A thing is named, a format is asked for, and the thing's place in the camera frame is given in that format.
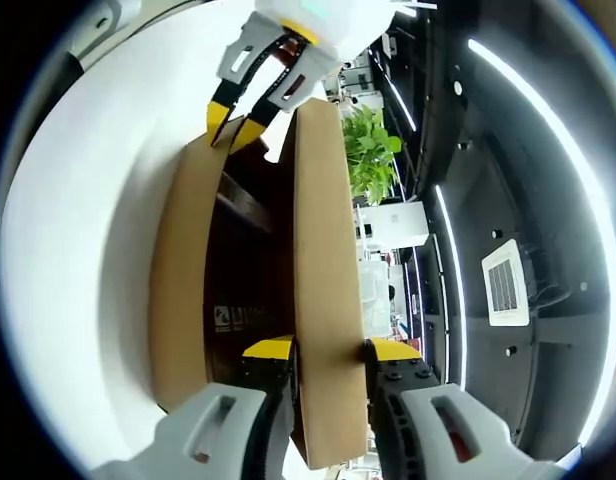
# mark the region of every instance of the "ceiling vent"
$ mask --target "ceiling vent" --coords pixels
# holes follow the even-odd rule
[[[516,240],[509,240],[481,261],[493,327],[524,327],[530,323],[524,270]]]

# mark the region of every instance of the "potted plant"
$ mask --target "potted plant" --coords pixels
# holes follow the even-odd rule
[[[381,110],[354,108],[342,121],[352,196],[365,195],[376,205],[388,196],[397,180],[393,155],[401,151],[401,140],[391,137],[383,126]]]

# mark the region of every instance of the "cardboard box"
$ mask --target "cardboard box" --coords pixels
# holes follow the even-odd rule
[[[230,381],[251,344],[292,333],[301,392],[293,438],[304,440],[308,466],[362,456],[364,336],[337,109],[318,100],[298,109],[279,164],[263,159],[261,144],[227,152],[224,140],[189,144],[164,207],[150,283],[155,398],[176,408],[207,382]],[[216,202],[222,173],[268,210],[269,232]]]

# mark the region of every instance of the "green leaves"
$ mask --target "green leaves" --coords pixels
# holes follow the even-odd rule
[[[366,195],[370,204],[376,204],[397,180],[393,154],[401,152],[401,140],[388,135],[381,110],[364,105],[354,111],[342,122],[352,195]]]

